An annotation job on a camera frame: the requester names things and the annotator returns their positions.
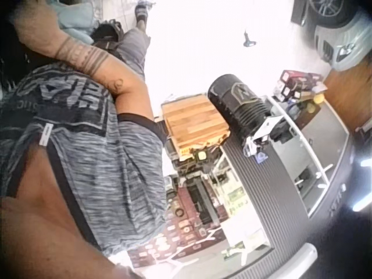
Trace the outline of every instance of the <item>arm tattoo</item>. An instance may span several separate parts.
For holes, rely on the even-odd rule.
[[[102,49],[69,37],[58,49],[55,58],[92,77],[108,56],[109,54]]]

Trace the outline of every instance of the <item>gray shorts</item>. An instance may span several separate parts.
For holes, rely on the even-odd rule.
[[[151,38],[138,28],[133,28],[125,33],[123,40],[116,49],[143,80],[145,80],[145,57]]]

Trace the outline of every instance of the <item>car wheel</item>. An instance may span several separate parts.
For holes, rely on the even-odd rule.
[[[352,0],[308,0],[309,13],[317,25],[328,28],[340,28],[348,24],[357,5]]]

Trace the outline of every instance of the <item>silver car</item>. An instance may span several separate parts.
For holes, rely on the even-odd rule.
[[[356,66],[372,49],[372,21],[369,14],[359,9],[343,27],[317,26],[315,44],[322,60],[336,71]]]

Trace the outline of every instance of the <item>black container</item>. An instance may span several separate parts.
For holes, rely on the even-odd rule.
[[[233,74],[225,74],[215,80],[208,89],[208,98],[242,145],[271,116],[264,102]]]

